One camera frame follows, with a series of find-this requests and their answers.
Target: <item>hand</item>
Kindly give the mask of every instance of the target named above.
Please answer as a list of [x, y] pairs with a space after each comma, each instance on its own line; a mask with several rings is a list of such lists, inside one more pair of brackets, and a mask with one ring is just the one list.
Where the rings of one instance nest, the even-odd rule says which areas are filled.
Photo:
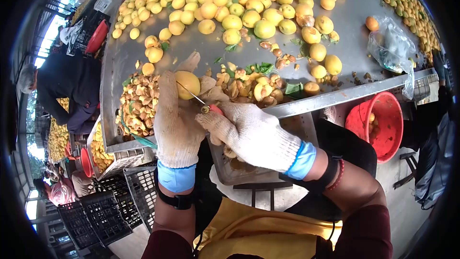
[[196, 116], [215, 139], [225, 142], [251, 165], [278, 172], [290, 169], [303, 145], [300, 138], [282, 129], [276, 117], [254, 104], [223, 102], [218, 106], [225, 117], [215, 112]]
[[[193, 72], [200, 62], [200, 54], [192, 52], [175, 71]], [[196, 100], [178, 98], [174, 74], [165, 71], [158, 81], [160, 96], [153, 129], [158, 142], [157, 156], [170, 168], [183, 168], [198, 162], [198, 149], [204, 139], [204, 129], [195, 121], [201, 106]], [[198, 97], [206, 104], [229, 101], [229, 97], [216, 86], [216, 80], [207, 76], [200, 78]]]
[[158, 80], [160, 96], [153, 129], [158, 142], [158, 159], [165, 167], [184, 168], [198, 162], [204, 130], [190, 108], [179, 107], [174, 74], [165, 71]]

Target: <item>forearm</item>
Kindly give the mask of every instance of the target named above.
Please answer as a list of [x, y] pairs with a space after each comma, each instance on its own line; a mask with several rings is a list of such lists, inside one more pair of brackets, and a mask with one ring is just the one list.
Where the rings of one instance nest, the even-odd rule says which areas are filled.
[[[175, 195], [190, 194], [193, 188], [183, 192], [174, 193], [158, 183], [160, 190], [168, 197]], [[195, 206], [187, 210], [177, 210], [173, 206], [164, 203], [158, 196], [155, 203], [155, 220], [153, 231], [169, 230], [181, 235], [192, 245], [195, 238]]]
[[[311, 170], [304, 181], [318, 180], [328, 165], [328, 156], [324, 150], [316, 149], [316, 158]], [[339, 176], [339, 168], [333, 180], [327, 185], [330, 187]], [[344, 219], [361, 207], [380, 204], [386, 206], [386, 198], [380, 183], [365, 170], [344, 161], [344, 172], [339, 184], [333, 190], [323, 192], [344, 213]]]

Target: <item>metal table edge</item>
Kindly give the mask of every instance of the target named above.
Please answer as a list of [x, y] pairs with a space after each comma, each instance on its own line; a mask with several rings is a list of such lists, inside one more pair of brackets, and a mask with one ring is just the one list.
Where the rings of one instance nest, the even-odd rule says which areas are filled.
[[[436, 72], [434, 71], [434, 68], [420, 70], [414, 72], [414, 80], [419, 80], [435, 73]], [[399, 87], [401, 85], [404, 85], [404, 82], [407, 79], [407, 77], [408, 75], [395, 76], [373, 83], [366, 83], [351, 88], [346, 88], [343, 90], [324, 93], [313, 97], [308, 97], [272, 107], [267, 107], [264, 108], [263, 111], [273, 116], [276, 116], [278, 119], [287, 118], [322, 109], [325, 107], [342, 104], [348, 101], [357, 100], [369, 95], [373, 95], [379, 92]], [[147, 137], [147, 139], [149, 140], [154, 140], [154, 138], [154, 135]], [[140, 142], [133, 140], [108, 146], [106, 147], [106, 152], [121, 152], [143, 147], [145, 146], [143, 146]]]

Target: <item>maroon sleeve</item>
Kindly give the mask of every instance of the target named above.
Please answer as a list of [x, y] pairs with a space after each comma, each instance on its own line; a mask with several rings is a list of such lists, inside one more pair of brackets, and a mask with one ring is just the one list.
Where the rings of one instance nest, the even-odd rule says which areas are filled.
[[318, 237], [317, 258], [391, 259], [390, 215], [383, 205], [363, 207], [347, 218], [332, 253], [332, 245]]
[[181, 235], [168, 230], [152, 232], [141, 259], [191, 259], [192, 247]]

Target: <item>tree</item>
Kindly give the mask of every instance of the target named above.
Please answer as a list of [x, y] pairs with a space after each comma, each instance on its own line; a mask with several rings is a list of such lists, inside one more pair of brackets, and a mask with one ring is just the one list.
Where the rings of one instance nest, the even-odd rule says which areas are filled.
[[41, 178], [42, 177], [42, 169], [45, 167], [45, 164], [42, 160], [34, 157], [30, 152], [27, 151], [27, 155], [29, 156], [29, 166], [30, 166], [30, 173], [32, 178]]

